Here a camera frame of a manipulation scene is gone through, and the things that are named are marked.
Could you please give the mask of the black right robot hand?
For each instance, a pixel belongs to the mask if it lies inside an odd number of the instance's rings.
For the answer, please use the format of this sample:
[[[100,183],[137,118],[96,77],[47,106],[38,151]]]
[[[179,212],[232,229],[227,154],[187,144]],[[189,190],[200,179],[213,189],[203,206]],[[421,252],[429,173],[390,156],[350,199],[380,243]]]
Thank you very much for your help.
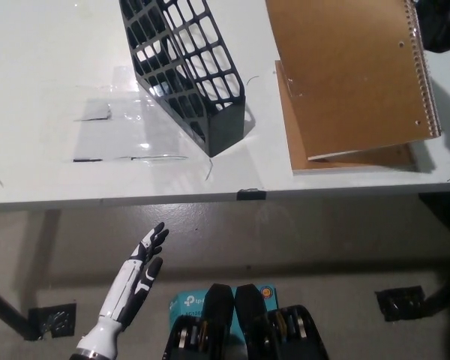
[[[424,48],[432,53],[450,51],[450,0],[415,1]]]

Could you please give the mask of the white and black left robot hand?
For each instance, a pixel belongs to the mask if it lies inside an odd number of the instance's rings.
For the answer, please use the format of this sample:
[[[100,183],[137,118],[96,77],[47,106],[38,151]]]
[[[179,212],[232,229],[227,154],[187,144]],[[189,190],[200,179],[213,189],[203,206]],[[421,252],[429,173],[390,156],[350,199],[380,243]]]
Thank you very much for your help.
[[[96,325],[81,338],[72,359],[116,359],[118,337],[133,322],[163,265],[158,256],[169,234],[152,228],[123,262],[100,309]]]

